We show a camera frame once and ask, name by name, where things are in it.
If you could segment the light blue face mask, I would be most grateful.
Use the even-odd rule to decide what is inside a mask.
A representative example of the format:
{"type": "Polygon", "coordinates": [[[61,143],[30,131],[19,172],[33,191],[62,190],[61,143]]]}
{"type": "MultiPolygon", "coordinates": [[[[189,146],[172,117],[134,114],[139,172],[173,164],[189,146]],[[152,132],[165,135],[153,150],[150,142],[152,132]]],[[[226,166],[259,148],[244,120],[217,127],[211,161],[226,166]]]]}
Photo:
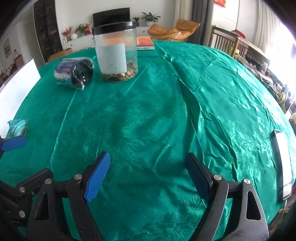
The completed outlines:
{"type": "Polygon", "coordinates": [[[27,120],[10,120],[9,125],[9,135],[10,137],[25,136],[28,130],[27,120]]]}

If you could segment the black smartphone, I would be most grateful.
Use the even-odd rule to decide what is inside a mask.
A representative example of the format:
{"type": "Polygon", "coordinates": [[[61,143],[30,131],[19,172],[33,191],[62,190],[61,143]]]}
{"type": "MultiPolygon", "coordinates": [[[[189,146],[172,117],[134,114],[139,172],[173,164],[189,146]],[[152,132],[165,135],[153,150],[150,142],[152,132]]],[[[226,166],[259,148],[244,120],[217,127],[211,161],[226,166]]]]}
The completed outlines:
{"type": "Polygon", "coordinates": [[[278,193],[282,200],[287,200],[292,195],[292,166],[286,135],[273,131],[273,148],[278,165],[278,193]]]}

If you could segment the brown cardboard box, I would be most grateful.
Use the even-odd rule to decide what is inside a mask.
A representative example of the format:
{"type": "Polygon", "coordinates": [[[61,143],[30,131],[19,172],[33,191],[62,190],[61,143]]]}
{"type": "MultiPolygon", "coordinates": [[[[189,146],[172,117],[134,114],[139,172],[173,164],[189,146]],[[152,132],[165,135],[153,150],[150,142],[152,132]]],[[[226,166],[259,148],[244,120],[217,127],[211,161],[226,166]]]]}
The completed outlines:
{"type": "Polygon", "coordinates": [[[60,52],[57,52],[57,53],[51,55],[51,56],[49,57],[49,59],[48,59],[48,62],[52,62],[52,61],[54,61],[54,60],[57,60],[57,59],[60,59],[60,58],[62,58],[62,57],[65,57],[65,56],[67,56],[67,55],[70,55],[70,54],[72,54],[72,53],[73,53],[72,49],[71,49],[71,48],[67,48],[67,49],[65,49],[65,50],[62,50],[62,51],[60,51],[60,52]]]}

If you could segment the green satin tablecloth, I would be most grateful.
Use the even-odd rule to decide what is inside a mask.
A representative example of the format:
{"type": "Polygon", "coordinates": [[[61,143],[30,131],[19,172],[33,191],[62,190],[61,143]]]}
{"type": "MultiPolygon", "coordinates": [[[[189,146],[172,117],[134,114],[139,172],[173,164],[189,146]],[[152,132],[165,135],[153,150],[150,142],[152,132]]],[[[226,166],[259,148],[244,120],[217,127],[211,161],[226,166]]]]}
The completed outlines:
{"type": "Polygon", "coordinates": [[[96,67],[84,90],[60,85],[57,61],[16,118],[28,122],[27,144],[1,158],[1,180],[16,185],[44,168],[55,181],[72,178],[102,152],[111,164],[90,209],[107,240],[188,240],[206,203],[185,168],[186,154],[226,180],[249,179],[267,221],[277,195],[271,133],[295,134],[262,83],[229,55],[200,45],[157,41],[139,51],[138,74],[102,80],[96,67]]]}

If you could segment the red flower arrangement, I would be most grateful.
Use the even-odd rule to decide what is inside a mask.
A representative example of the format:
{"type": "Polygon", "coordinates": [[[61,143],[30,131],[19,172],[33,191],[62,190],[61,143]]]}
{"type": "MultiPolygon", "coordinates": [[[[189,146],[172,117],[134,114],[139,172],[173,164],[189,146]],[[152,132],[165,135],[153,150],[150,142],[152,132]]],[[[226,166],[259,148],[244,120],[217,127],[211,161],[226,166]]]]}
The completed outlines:
{"type": "Polygon", "coordinates": [[[71,36],[72,29],[73,29],[73,27],[70,26],[68,28],[65,28],[65,30],[63,30],[61,32],[62,36],[64,37],[65,42],[69,42],[71,40],[70,36],[71,36]]]}

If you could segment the white tv cabinet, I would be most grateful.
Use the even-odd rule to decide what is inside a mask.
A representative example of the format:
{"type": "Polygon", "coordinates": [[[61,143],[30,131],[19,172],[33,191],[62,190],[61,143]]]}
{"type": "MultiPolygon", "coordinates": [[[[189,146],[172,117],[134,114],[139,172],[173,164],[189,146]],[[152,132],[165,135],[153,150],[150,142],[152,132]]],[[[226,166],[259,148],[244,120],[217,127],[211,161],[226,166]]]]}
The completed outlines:
{"type": "MultiPolygon", "coordinates": [[[[149,27],[137,27],[137,37],[138,36],[148,36],[148,29],[149,27]]],[[[71,48],[73,52],[77,52],[83,49],[93,48],[94,47],[94,40],[92,35],[86,35],[83,37],[79,37],[75,40],[70,40],[62,44],[63,49],[71,48]]]]}

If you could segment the dark glass display cabinet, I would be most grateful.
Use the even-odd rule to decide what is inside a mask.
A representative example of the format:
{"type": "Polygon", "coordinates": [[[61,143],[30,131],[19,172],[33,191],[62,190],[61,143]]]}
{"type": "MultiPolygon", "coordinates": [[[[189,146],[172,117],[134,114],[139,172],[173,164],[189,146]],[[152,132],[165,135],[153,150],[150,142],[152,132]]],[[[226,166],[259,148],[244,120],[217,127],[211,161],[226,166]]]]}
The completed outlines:
{"type": "Polygon", "coordinates": [[[54,0],[39,0],[33,4],[33,16],[39,48],[45,63],[51,55],[63,50],[56,18],[54,0]]]}

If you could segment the orange paperback book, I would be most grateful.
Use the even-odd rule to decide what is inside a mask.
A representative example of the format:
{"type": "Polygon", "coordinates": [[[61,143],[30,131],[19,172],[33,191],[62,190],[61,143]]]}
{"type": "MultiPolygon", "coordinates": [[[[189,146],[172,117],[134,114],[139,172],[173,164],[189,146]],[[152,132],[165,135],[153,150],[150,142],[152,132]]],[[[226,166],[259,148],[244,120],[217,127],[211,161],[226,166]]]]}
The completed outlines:
{"type": "Polygon", "coordinates": [[[154,50],[154,42],[149,36],[138,36],[137,50],[154,50]]]}

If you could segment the black flat television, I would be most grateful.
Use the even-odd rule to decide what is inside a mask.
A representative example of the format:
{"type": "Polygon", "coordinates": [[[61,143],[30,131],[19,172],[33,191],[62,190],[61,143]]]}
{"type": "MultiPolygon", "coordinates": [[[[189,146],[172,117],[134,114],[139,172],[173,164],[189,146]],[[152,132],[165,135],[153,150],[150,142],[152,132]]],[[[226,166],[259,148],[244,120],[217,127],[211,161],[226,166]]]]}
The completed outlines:
{"type": "Polygon", "coordinates": [[[119,22],[128,22],[130,20],[130,8],[120,8],[101,11],[98,13],[94,13],[92,16],[94,27],[119,22]]]}

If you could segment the dark wooden chair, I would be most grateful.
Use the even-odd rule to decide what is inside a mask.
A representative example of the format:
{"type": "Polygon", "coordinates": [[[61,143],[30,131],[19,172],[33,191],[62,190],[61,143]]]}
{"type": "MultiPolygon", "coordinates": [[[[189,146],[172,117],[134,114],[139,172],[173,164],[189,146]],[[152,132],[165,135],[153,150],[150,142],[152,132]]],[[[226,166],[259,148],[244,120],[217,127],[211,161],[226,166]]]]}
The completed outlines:
{"type": "Polygon", "coordinates": [[[220,27],[212,26],[209,47],[227,53],[231,57],[237,55],[247,57],[256,63],[267,66],[270,65],[270,59],[261,49],[241,37],[237,32],[228,31],[220,27]]]}

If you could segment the green potted plant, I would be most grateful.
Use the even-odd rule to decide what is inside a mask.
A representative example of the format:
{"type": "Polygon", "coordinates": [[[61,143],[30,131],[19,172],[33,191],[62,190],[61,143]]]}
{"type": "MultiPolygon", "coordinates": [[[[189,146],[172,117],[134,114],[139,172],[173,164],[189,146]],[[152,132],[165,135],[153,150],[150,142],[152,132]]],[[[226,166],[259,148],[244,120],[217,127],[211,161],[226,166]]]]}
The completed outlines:
{"type": "Polygon", "coordinates": [[[157,14],[152,14],[151,12],[148,12],[148,13],[142,12],[142,17],[141,17],[141,19],[145,21],[148,27],[151,27],[153,24],[157,24],[160,18],[161,16],[157,14]]]}

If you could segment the grey curtain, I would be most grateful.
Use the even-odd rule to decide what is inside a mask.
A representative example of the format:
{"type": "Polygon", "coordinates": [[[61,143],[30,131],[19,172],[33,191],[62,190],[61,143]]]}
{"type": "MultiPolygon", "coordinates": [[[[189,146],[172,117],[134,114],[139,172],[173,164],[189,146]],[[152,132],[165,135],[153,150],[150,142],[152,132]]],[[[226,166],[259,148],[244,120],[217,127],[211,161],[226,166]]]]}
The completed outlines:
{"type": "Polygon", "coordinates": [[[213,1],[194,0],[192,8],[192,21],[200,26],[190,37],[190,43],[207,46],[212,28],[213,1]]]}

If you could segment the white standing air conditioner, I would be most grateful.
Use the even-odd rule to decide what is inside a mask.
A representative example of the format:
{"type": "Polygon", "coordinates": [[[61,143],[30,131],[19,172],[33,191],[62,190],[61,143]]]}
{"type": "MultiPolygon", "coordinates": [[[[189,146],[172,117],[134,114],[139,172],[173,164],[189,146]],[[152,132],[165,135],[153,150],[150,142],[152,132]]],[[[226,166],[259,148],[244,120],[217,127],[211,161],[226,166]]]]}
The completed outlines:
{"type": "Polygon", "coordinates": [[[178,19],[192,20],[193,0],[176,0],[174,25],[178,19]]]}

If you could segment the bag of black hair ties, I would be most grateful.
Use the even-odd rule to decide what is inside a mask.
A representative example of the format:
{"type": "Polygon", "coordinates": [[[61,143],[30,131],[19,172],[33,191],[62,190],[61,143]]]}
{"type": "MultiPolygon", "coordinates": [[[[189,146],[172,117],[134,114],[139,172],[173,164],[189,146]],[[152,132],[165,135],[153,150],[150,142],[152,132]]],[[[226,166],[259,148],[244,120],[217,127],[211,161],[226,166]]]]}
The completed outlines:
{"type": "Polygon", "coordinates": [[[64,58],[55,68],[54,77],[58,84],[84,90],[92,80],[95,63],[91,58],[64,58]]]}

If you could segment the red wall hanging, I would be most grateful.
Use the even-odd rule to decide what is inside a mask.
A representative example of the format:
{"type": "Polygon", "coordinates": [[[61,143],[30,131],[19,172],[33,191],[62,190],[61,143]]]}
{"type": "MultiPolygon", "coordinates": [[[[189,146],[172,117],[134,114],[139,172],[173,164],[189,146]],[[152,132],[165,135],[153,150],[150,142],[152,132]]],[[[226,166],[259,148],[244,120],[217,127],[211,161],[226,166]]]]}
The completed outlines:
{"type": "Polygon", "coordinates": [[[214,0],[214,3],[221,7],[226,7],[226,0],[214,0]]]}

